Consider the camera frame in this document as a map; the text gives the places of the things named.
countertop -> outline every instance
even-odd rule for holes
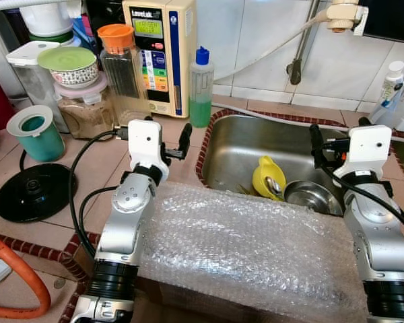
[[[239,108],[256,110],[261,112],[276,112],[299,116],[311,116],[334,120],[349,127],[358,123],[362,113],[349,111],[317,109],[303,106],[292,106],[287,104],[276,104],[271,102],[260,102],[254,100],[243,100],[214,96],[214,103],[229,104]],[[213,113],[221,109],[213,108]],[[177,148],[180,132],[188,120],[170,118],[167,116],[154,116],[154,120],[163,126],[163,141],[168,148]],[[191,146],[187,158],[184,161],[173,160],[170,166],[168,180],[181,182],[195,186],[203,186],[195,173],[199,150],[205,136],[206,129],[193,129]],[[70,135],[63,135],[65,140],[65,154],[57,161],[59,164],[70,166],[77,152],[86,143],[71,138]],[[82,157],[77,169],[78,189],[75,195],[75,205],[79,206],[82,199],[91,191],[105,186],[117,185],[125,170],[129,170],[128,143],[111,139],[95,143]],[[18,141],[0,131],[0,187],[13,175],[19,172],[19,158],[22,152]],[[38,164],[29,156],[26,157],[25,167]],[[394,200],[404,209],[404,171],[399,165],[395,154],[389,156],[388,162],[384,165],[384,178],[389,180],[394,190]],[[105,219],[110,213],[110,196],[107,192],[93,198],[86,207],[85,224],[88,231],[100,233]],[[19,239],[39,246],[49,247],[55,250],[64,250],[71,238],[74,230],[69,214],[69,207],[65,207],[56,215],[44,221],[17,224],[8,222],[0,218],[0,234],[11,238]],[[58,322],[67,300],[75,291],[77,283],[74,278],[58,263],[51,261],[41,261],[41,259],[23,254],[24,260],[28,262],[46,282],[47,287],[53,296],[53,308],[43,318],[31,320],[31,322]],[[53,287],[58,277],[65,279],[65,287],[56,289]],[[25,297],[30,293],[27,287],[18,280],[15,273],[12,273],[4,282],[0,283],[0,305],[35,306],[34,298]]]

blue bottle cap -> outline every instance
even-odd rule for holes
[[[201,46],[200,49],[196,50],[196,64],[206,65],[209,61],[209,50]]]

green lid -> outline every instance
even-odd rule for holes
[[[38,56],[38,64],[53,71],[74,71],[96,62],[96,55],[82,47],[57,47],[45,50]]]
[[[28,38],[30,40],[43,40],[44,42],[59,42],[60,44],[67,42],[73,38],[73,30],[67,32],[62,35],[53,36],[53,37],[39,37],[33,34],[29,34]]]

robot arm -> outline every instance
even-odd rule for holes
[[[128,133],[133,171],[114,192],[110,217],[94,257],[94,274],[78,299],[71,323],[131,321],[134,283],[146,223],[154,214],[156,187],[168,177],[167,157],[183,159],[187,154],[191,126],[184,128],[178,150],[165,149],[162,129],[156,122],[132,120]]]
[[[387,160],[391,130],[385,126],[351,129],[344,139],[323,143],[316,126],[310,129],[315,166],[328,163],[322,149],[347,152],[343,165],[334,174],[400,209],[383,183],[382,166]],[[345,191],[344,221],[353,236],[359,276],[364,284],[370,316],[368,323],[404,323],[404,235],[400,221],[386,208],[350,189]]]

wall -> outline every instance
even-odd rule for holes
[[[322,2],[319,9],[327,3]],[[239,67],[285,40],[306,20],[310,0],[197,0],[198,43],[211,50],[217,73]],[[300,37],[248,69],[217,81],[214,93],[237,98],[370,112],[392,61],[404,44],[313,27],[302,81],[288,82],[285,67]]]

